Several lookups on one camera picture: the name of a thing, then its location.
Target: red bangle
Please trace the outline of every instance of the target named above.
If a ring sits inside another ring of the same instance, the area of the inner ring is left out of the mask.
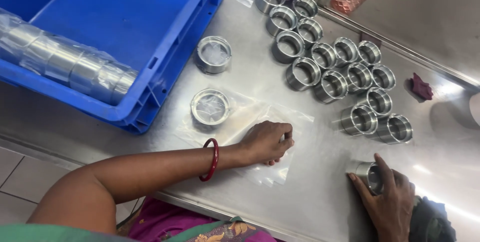
[[[210,142],[213,142],[213,147],[214,147],[214,153],[213,153],[213,161],[212,161],[212,166],[210,167],[210,171],[208,171],[208,174],[206,177],[199,176],[200,180],[202,182],[209,181],[210,178],[213,176],[213,172],[215,172],[215,168],[217,168],[217,163],[219,162],[219,143],[214,139],[210,138],[207,140],[207,142],[203,145],[203,147],[207,147]]]

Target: floor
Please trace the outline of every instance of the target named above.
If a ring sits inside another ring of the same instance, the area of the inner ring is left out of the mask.
[[[25,223],[45,193],[69,170],[0,148],[0,224]],[[143,198],[117,204],[117,223]]]

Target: stainless steel table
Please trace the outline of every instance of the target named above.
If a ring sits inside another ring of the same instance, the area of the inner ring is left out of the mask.
[[[322,42],[331,43],[340,36],[358,41],[357,32],[327,18],[316,19],[324,29]],[[468,105],[475,92],[384,45],[382,64],[397,79],[389,92],[393,112],[410,120],[414,139],[387,145],[346,135],[340,130],[340,111],[355,98],[326,105],[312,91],[289,88],[287,65],[276,62],[271,54],[274,39],[265,29],[266,20],[255,6],[224,0],[204,35],[222,36],[231,44],[231,71],[206,75],[190,60],[152,128],[141,136],[35,92],[0,83],[0,146],[71,169],[117,155],[188,148],[173,132],[189,113],[192,97],[215,85],[314,116],[309,149],[294,156],[283,186],[257,186],[224,171],[207,183],[197,178],[179,183],[158,193],[158,198],[218,218],[241,216],[287,241],[372,241],[375,231],[345,171],[351,160],[371,161],[378,152],[391,167],[410,177],[417,194],[446,204],[459,241],[478,236],[480,126]],[[430,83],[432,101],[422,102],[407,90],[414,72]]]

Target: blue plastic crate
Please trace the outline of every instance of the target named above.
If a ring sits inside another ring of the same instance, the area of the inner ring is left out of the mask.
[[[43,0],[5,8],[25,18]],[[117,106],[0,59],[0,79],[141,134],[148,130],[221,0],[50,0],[31,19],[43,30],[93,46],[140,73]]]

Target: hand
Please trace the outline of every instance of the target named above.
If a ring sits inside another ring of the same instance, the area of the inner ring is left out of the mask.
[[[264,121],[253,126],[238,143],[244,153],[245,165],[265,163],[274,165],[294,145],[292,125]]]
[[[408,242],[415,185],[405,175],[391,170],[379,154],[375,161],[380,169],[383,194],[372,196],[355,174],[349,173],[378,232],[379,242]]]

